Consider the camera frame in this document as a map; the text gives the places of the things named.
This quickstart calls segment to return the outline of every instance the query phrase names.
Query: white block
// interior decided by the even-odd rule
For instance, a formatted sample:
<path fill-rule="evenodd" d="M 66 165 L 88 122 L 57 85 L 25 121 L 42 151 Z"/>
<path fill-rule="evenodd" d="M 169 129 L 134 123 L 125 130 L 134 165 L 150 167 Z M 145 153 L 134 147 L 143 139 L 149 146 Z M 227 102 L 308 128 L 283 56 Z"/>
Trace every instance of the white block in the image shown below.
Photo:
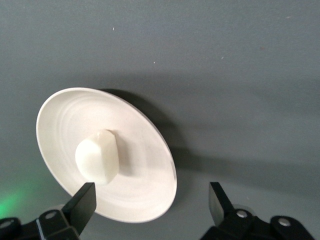
<path fill-rule="evenodd" d="M 84 139 L 75 150 L 80 173 L 97 185 L 110 183 L 119 172 L 119 156 L 115 135 L 101 130 Z"/>

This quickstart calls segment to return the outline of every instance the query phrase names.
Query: screw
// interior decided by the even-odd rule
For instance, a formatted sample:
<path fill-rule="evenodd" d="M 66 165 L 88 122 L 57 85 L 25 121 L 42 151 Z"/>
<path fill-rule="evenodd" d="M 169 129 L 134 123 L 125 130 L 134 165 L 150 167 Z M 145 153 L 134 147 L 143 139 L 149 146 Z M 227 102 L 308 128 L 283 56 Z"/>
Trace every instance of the screw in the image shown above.
<path fill-rule="evenodd" d="M 243 210 L 239 210 L 236 212 L 236 214 L 238 215 L 238 217 L 245 219 L 246 217 L 248 217 L 248 214 L 243 211 Z"/>
<path fill-rule="evenodd" d="M 9 227 L 13 222 L 14 222 L 13 219 L 3 222 L 3 223 L 0 225 L 0 229 L 4 229 L 4 228 L 6 228 L 6 227 Z"/>
<path fill-rule="evenodd" d="M 289 222 L 289 220 L 288 219 L 285 219 L 285 218 L 279 218 L 279 220 L 278 220 L 278 222 L 279 222 L 279 224 L 281 224 L 282 226 L 284 226 L 284 227 L 289 227 L 289 226 L 291 226 L 291 223 Z"/>
<path fill-rule="evenodd" d="M 52 211 L 52 212 L 48 213 L 47 215 L 45 215 L 45 219 L 52 219 L 56 214 L 57 214 L 57 212 Z"/>

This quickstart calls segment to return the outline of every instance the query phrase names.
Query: gray surface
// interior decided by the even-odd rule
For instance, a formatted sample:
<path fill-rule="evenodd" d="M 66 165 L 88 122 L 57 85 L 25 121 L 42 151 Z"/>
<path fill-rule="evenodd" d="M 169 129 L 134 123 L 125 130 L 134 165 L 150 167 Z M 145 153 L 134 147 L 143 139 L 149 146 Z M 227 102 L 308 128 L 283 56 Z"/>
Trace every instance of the gray surface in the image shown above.
<path fill-rule="evenodd" d="M 210 181 L 320 239 L 319 23 L 319 1 L 1 1 L 0 204 L 26 223 L 69 199 L 41 158 L 38 111 L 61 89 L 114 89 L 164 135 L 177 196 L 149 223 L 95 214 L 83 240 L 198 239 Z"/>

